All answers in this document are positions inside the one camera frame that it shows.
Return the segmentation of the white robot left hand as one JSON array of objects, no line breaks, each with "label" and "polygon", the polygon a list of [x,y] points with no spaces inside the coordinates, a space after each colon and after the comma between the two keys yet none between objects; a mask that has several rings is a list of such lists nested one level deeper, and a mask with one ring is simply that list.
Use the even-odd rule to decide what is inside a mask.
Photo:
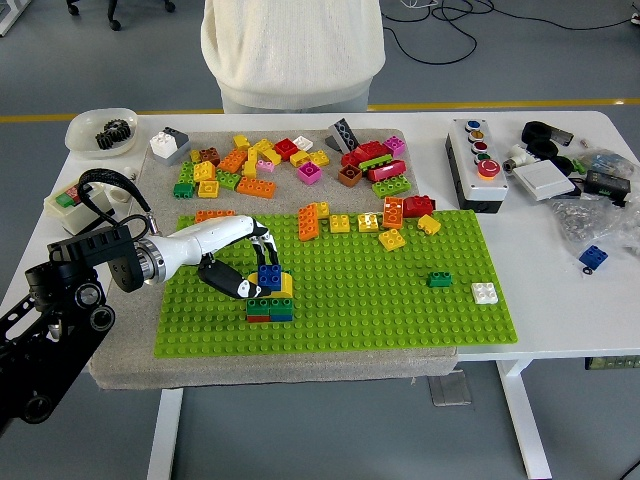
[{"label": "white robot left hand", "polygon": [[245,215],[208,219],[181,229],[167,237],[150,239],[155,260],[152,279],[164,282],[184,266],[195,266],[202,282],[236,299],[266,297],[272,293],[243,277],[238,271],[214,258],[221,249],[240,240],[249,240],[256,251],[257,264],[262,266],[269,257],[278,262],[277,247],[268,228]]}]

